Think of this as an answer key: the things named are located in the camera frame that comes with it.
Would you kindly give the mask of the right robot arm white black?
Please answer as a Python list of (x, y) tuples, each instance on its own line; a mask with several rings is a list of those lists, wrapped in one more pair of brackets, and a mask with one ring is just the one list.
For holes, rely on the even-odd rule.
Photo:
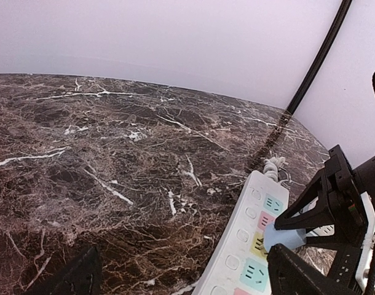
[(274, 294), (375, 293), (375, 120), (368, 112), (265, 234)]

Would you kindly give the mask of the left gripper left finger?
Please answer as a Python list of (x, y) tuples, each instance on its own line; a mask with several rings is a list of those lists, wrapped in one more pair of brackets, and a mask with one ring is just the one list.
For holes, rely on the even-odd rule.
[(58, 273), (24, 294), (100, 294), (102, 261), (96, 246), (85, 248)]

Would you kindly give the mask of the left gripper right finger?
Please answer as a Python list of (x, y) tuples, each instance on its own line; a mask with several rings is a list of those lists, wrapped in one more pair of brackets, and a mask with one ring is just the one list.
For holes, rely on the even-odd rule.
[(355, 294), (324, 276), (281, 243), (267, 256), (272, 294)]

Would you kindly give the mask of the blue plug adapter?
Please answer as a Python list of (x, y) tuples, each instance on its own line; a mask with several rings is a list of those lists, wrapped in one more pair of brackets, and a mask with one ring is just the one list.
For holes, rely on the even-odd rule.
[(305, 245), (306, 240), (305, 229), (277, 230), (272, 222), (264, 230), (263, 247), (269, 252), (274, 245), (280, 243), (289, 250), (295, 250)]

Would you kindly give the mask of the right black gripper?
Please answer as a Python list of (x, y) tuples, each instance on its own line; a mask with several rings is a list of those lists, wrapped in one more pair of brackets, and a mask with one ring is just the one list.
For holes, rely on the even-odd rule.
[[(334, 226), (332, 235), (318, 236), (316, 246), (334, 250), (328, 276), (350, 289), (361, 289), (355, 279), (361, 246), (368, 227), (361, 195), (367, 192), (375, 210), (375, 156), (352, 169), (340, 146), (303, 190), (275, 220), (276, 230), (301, 229), (305, 234), (321, 226)], [(366, 289), (375, 287), (375, 243)]]

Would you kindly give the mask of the white multicolour power strip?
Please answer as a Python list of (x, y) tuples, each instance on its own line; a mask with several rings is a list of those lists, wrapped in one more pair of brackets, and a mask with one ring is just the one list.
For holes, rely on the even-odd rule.
[(251, 172), (194, 294), (270, 294), (264, 231), (288, 208), (279, 170), (284, 157), (265, 159)]

